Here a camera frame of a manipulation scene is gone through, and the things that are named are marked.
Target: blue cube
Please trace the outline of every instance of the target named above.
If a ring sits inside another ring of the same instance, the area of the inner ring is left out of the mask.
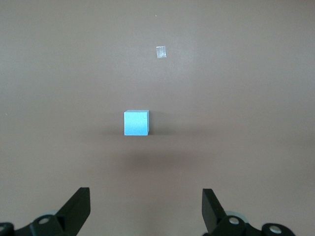
[[[124,112],[125,135],[146,136],[149,134],[149,110]]]

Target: cube top face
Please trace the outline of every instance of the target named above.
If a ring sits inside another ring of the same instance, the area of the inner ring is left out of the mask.
[[[124,112],[125,135],[147,136],[149,134],[149,110],[128,110]]]

